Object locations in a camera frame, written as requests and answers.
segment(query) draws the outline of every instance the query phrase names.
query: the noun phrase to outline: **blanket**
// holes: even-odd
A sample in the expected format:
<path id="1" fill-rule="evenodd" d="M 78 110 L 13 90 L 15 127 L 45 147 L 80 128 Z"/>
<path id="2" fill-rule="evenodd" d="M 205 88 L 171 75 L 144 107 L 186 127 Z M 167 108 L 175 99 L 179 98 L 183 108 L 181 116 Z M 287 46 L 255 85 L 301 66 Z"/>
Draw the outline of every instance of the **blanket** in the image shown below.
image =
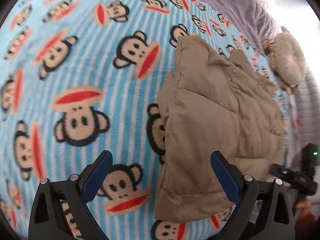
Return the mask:
<path id="1" fill-rule="evenodd" d="M 204 0 L 17 2 L 0 29 L 0 207 L 19 234 L 28 235 L 41 178 L 79 174 L 105 149 L 114 166 L 88 208 L 110 239 L 206 239 L 220 231 L 231 209 L 188 224 L 154 219 L 165 155 L 154 103 L 174 70 L 177 37 L 198 35 L 226 57 L 242 49 L 277 86 L 285 114 L 255 34 L 228 17 Z"/>

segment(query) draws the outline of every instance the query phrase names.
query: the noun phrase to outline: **blue gripper pad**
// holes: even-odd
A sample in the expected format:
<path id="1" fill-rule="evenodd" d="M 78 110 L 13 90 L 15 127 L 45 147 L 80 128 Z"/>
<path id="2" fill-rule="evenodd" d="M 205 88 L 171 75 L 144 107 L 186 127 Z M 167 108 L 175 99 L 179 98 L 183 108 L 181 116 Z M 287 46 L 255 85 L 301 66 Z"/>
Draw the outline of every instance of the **blue gripper pad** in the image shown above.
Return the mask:
<path id="1" fill-rule="evenodd" d="M 240 188 L 236 180 L 230 174 L 230 171 L 223 163 L 221 158 L 224 158 L 219 151 L 215 151 L 211 154 L 211 168 L 214 171 L 217 179 L 219 180 L 224 192 L 227 195 L 228 200 L 234 202 L 236 205 L 240 204 Z"/>
<path id="2" fill-rule="evenodd" d="M 104 150 L 93 164 L 86 166 L 85 169 L 91 168 L 92 165 L 93 170 L 83 184 L 83 193 L 81 196 L 82 203 L 87 204 L 95 198 L 99 188 L 112 167 L 112 163 L 113 158 L 111 152 Z"/>

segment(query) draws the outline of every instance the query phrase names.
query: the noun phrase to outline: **monkey eye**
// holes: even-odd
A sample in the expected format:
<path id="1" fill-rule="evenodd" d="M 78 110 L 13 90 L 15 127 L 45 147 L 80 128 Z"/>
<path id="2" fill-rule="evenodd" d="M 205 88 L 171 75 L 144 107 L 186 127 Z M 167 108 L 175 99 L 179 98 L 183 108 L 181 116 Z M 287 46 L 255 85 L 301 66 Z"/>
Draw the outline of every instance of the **monkey eye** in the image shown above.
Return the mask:
<path id="1" fill-rule="evenodd" d="M 73 118 L 71 120 L 71 126 L 72 126 L 73 129 L 75 129 L 77 127 L 77 120 L 76 119 Z"/>
<path id="2" fill-rule="evenodd" d="M 110 185 L 109 185 L 109 188 L 110 188 L 112 191 L 114 191 L 114 192 L 116 192 L 116 191 L 117 191 L 116 186 L 115 186 L 115 185 L 113 185 L 113 184 L 110 184 Z"/>
<path id="3" fill-rule="evenodd" d="M 121 188 L 125 188 L 125 182 L 124 182 L 124 180 L 121 179 L 121 180 L 119 181 L 119 185 L 120 185 Z"/>

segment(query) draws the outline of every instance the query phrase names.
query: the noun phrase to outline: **tan puffer jacket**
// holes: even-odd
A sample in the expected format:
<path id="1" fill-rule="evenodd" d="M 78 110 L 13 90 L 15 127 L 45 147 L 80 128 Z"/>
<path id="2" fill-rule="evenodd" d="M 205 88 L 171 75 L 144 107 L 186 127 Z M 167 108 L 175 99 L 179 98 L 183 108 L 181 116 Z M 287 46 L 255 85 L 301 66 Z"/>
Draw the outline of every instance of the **tan puffer jacket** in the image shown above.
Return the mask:
<path id="1" fill-rule="evenodd" d="M 243 174 L 263 180 L 283 149 L 275 87 L 254 72 L 241 50 L 230 61 L 197 36 L 178 38 L 175 70 L 158 95 L 165 124 L 166 163 L 155 218 L 199 220 L 232 205 L 211 166 L 219 150 Z"/>

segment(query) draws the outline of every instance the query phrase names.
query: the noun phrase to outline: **metal screw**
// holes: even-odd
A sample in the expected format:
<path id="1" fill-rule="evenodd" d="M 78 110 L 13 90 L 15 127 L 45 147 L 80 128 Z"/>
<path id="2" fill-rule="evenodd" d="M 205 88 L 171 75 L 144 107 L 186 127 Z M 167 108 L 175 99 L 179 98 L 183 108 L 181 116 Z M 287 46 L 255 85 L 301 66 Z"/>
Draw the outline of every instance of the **metal screw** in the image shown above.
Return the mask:
<path id="1" fill-rule="evenodd" d="M 47 182 L 48 182 L 47 178 L 41 179 L 41 181 L 40 181 L 41 184 L 46 184 Z"/>
<path id="2" fill-rule="evenodd" d="M 276 179 L 276 184 L 281 185 L 282 184 L 282 180 L 281 179 Z"/>
<path id="3" fill-rule="evenodd" d="M 246 181 L 251 181 L 253 178 L 252 178 L 251 175 L 247 174 L 247 175 L 244 176 L 244 179 L 245 179 Z"/>
<path id="4" fill-rule="evenodd" d="M 79 175 L 78 175 L 78 174 L 73 174 L 73 175 L 70 176 L 70 179 L 71 179 L 72 181 L 75 181 L 75 180 L 77 180 L 78 178 L 79 178 Z"/>

